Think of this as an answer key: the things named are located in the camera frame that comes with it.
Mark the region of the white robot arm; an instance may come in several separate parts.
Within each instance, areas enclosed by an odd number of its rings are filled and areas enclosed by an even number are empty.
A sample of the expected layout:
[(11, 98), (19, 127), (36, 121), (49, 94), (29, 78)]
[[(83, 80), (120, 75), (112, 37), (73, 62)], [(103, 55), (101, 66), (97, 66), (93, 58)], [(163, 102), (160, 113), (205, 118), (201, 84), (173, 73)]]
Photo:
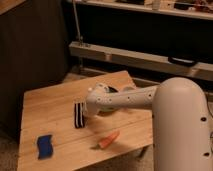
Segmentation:
[(108, 93), (99, 83), (86, 97), (88, 117), (104, 108), (145, 108), (153, 115), (154, 171), (213, 171), (209, 110), (195, 82), (170, 78), (157, 86)]

